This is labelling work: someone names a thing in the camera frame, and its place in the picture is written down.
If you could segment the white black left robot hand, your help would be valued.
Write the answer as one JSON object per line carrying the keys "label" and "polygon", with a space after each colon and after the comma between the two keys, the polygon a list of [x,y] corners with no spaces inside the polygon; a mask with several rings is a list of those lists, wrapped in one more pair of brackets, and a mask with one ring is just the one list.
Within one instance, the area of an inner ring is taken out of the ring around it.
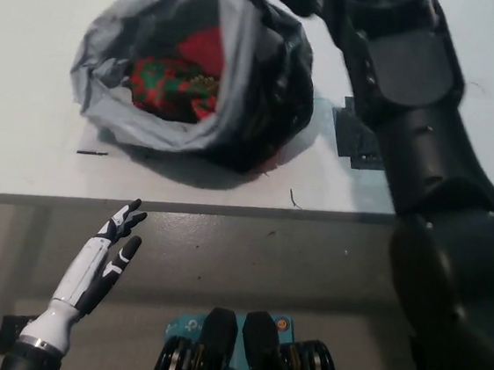
{"label": "white black left robot hand", "polygon": [[148,215],[140,200],[133,200],[111,216],[91,237],[69,265],[53,299],[64,301],[83,317],[112,290],[120,275],[139,250],[142,239],[132,236],[133,228]]}

